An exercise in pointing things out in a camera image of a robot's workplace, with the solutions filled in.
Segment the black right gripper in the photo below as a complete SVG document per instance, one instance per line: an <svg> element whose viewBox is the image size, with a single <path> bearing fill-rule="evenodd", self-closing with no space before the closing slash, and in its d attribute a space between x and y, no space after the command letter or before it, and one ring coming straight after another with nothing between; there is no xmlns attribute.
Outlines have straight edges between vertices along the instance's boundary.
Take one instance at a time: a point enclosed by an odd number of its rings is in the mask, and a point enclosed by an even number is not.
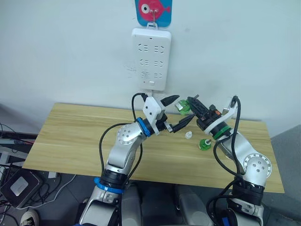
<svg viewBox="0 0 301 226"><path fill-rule="evenodd" d="M197 97L187 98L191 111L198 117L197 125L201 130L205 130L214 121L221 118L222 114L215 105L210 105L209 109L204 106Z"/></svg>

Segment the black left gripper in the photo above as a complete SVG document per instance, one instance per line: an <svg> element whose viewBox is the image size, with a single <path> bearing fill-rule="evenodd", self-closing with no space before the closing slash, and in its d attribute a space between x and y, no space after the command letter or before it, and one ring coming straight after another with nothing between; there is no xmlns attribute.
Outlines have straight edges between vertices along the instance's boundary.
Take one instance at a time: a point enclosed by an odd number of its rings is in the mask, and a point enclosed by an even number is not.
<svg viewBox="0 0 301 226"><path fill-rule="evenodd" d="M179 97L180 97L179 95L171 95L171 96L161 99L161 103L164 107L166 107L166 106L172 104ZM171 125L167 121L167 119L168 119L167 115L164 113L162 115L162 118L157 120L156 126L157 126L157 129L159 132L161 132L163 130L167 130L170 133L171 132L176 133L176 132L180 131L181 129L185 128L194 117L195 117L195 114L187 115L186 117L181 119L176 125Z"/></svg>

